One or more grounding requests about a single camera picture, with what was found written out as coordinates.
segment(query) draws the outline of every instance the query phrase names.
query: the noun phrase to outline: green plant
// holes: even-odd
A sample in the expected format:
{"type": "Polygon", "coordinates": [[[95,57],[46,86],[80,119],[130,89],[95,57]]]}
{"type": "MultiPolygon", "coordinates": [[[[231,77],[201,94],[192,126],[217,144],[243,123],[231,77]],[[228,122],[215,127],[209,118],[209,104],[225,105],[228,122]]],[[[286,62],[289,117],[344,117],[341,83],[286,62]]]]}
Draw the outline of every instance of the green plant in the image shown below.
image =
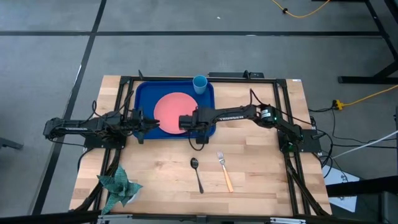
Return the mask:
{"type": "Polygon", "coordinates": [[[111,194],[104,209],[102,209],[102,215],[107,214],[118,202],[121,202],[124,207],[127,201],[142,187],[139,184],[129,182],[126,171],[121,166],[116,170],[114,177],[100,175],[97,175],[97,177],[111,194]]]}

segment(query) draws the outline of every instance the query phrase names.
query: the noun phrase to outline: pink plate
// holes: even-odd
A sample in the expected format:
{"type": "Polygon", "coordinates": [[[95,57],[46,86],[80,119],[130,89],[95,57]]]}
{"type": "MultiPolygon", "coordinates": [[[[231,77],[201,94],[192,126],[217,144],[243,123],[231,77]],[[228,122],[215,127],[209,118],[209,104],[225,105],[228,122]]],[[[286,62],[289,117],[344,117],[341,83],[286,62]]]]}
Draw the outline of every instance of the pink plate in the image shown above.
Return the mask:
{"type": "Polygon", "coordinates": [[[161,130],[169,134],[182,134],[185,131],[178,127],[180,115],[192,115],[197,106],[188,94],[169,93],[156,103],[154,116],[160,121],[161,130]]]}

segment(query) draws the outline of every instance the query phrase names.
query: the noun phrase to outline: wooden table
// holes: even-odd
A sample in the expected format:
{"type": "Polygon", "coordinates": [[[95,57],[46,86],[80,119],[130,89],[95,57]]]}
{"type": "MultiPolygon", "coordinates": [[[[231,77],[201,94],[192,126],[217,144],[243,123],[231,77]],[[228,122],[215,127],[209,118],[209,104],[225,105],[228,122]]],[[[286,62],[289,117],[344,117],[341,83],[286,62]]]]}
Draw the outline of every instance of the wooden table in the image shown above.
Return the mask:
{"type": "MultiPolygon", "coordinates": [[[[114,109],[120,76],[104,76],[98,95],[99,114],[114,109]]],[[[135,90],[141,82],[134,82],[135,90]]],[[[272,85],[263,83],[212,83],[216,108],[249,103],[249,88],[261,101],[275,106],[272,85]]],[[[310,121],[300,80],[287,80],[293,116],[310,121]]],[[[280,91],[281,103],[283,93],[280,91]]],[[[309,124],[295,121],[303,129],[309,124]]],[[[76,208],[98,183],[104,149],[94,149],[81,161],[70,208],[76,208]]],[[[331,213],[319,161],[311,153],[301,153],[306,186],[318,203],[331,213]]],[[[276,129],[260,128],[252,121],[217,123],[216,133],[202,151],[194,151],[186,139],[145,140],[138,144],[132,136],[122,150],[120,164],[131,181],[144,187],[137,200],[124,208],[118,203],[114,213],[207,214],[291,216],[286,169],[279,151],[276,129]],[[217,151],[223,151],[226,168],[233,183],[229,193],[217,151]],[[199,161],[199,176],[205,190],[199,193],[195,170],[190,159],[199,161]]],[[[303,213],[299,188],[296,196],[303,213]]],[[[101,206],[107,191],[103,191],[101,206]]]]}

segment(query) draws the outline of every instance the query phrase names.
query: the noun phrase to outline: orange handle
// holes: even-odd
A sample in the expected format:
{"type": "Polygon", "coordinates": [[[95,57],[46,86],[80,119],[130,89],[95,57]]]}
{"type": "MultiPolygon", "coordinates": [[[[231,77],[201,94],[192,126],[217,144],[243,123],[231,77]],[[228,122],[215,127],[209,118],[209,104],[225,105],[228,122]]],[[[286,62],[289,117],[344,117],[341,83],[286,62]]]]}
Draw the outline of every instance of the orange handle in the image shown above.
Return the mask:
{"type": "Polygon", "coordinates": [[[229,192],[234,192],[234,189],[232,188],[231,179],[229,179],[229,175],[225,169],[225,166],[223,166],[223,170],[224,170],[225,181],[226,181],[226,185],[228,186],[228,190],[229,190],[229,192]]]}

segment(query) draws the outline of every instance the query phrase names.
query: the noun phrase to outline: spoon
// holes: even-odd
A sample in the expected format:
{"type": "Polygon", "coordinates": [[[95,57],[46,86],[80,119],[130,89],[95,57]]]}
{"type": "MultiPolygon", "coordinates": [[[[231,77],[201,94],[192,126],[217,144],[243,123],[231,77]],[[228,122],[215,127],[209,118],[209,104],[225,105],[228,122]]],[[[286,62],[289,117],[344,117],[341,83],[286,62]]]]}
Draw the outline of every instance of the spoon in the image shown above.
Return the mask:
{"type": "Polygon", "coordinates": [[[199,183],[199,191],[200,191],[201,194],[203,194],[203,187],[201,186],[201,183],[200,183],[200,180],[199,180],[199,175],[198,175],[198,170],[197,170],[198,166],[199,166],[198,160],[195,159],[195,158],[192,158],[191,159],[191,167],[194,168],[195,171],[197,172],[198,183],[199,183]]]}

